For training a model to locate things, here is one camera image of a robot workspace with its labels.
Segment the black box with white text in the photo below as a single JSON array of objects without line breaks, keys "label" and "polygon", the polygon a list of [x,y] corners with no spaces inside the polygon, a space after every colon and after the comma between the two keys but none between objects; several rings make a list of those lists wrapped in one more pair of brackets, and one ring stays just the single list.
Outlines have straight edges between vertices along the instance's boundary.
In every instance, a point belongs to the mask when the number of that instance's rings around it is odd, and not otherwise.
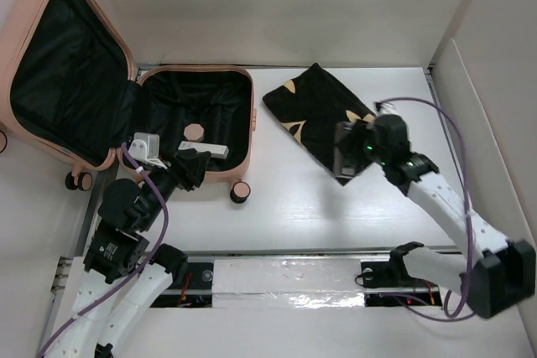
[{"label": "black box with white text", "polygon": [[350,122],[338,122],[336,125],[332,172],[338,179],[352,179],[357,174],[356,162],[346,140],[351,131]]}]

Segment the white rectangular box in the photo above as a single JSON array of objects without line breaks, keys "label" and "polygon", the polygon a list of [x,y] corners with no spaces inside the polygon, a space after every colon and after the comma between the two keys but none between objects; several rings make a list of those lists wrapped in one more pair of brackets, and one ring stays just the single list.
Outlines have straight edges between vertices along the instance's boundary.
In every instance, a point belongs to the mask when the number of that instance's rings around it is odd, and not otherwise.
[{"label": "white rectangular box", "polygon": [[179,151],[189,149],[193,149],[197,153],[210,153],[211,157],[216,159],[226,159],[229,154],[229,148],[220,144],[182,141],[178,147]]}]

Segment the black towel with beige flowers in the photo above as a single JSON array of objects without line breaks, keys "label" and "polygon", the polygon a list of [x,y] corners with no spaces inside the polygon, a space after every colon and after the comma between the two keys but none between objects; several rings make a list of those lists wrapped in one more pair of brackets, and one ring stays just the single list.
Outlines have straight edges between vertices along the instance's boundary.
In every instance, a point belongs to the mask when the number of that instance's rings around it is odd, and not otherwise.
[{"label": "black towel with beige flowers", "polygon": [[351,90],[317,63],[265,94],[263,103],[297,143],[328,170],[333,170],[336,125],[375,118]]}]

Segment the pink hard-shell suitcase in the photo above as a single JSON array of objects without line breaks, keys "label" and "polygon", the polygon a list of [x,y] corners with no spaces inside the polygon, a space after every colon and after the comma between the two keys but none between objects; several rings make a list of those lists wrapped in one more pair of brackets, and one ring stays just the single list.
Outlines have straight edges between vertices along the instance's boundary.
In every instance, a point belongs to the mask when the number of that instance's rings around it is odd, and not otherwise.
[{"label": "pink hard-shell suitcase", "polygon": [[15,0],[1,32],[1,123],[68,163],[68,189],[89,171],[123,161],[136,132],[158,134],[159,155],[175,153],[191,123],[199,143],[226,145],[205,180],[228,182],[233,202],[250,193],[256,111],[253,79],[233,65],[162,65],[138,73],[126,43],[96,0]]}]

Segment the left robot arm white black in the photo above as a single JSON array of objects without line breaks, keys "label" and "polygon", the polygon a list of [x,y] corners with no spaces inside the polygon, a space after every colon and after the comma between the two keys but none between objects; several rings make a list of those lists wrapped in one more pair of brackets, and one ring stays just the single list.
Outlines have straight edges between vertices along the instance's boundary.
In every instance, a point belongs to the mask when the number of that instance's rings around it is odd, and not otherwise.
[{"label": "left robot arm white black", "polygon": [[211,158],[194,149],[145,159],[127,149],[123,156],[143,183],[118,179],[107,186],[101,220],[83,260],[84,272],[70,317],[45,342],[40,357],[116,357],[154,300],[178,288],[187,276],[187,256],[158,239],[143,237],[158,216],[169,223],[168,198],[176,189],[198,188]]}]

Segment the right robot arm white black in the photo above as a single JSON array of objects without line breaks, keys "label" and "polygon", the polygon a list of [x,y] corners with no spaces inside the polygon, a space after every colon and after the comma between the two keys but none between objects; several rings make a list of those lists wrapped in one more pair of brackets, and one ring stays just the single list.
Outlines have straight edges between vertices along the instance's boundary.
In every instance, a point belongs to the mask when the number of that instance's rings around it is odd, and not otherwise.
[{"label": "right robot arm white black", "polygon": [[420,242],[390,252],[386,273],[392,282],[433,282],[461,295],[482,319],[491,319],[535,293],[536,252],[525,240],[513,241],[490,226],[447,183],[438,167],[411,149],[408,128],[399,115],[371,122],[336,125],[334,169],[346,178],[376,163],[385,179],[425,211],[461,255],[434,252]]}]

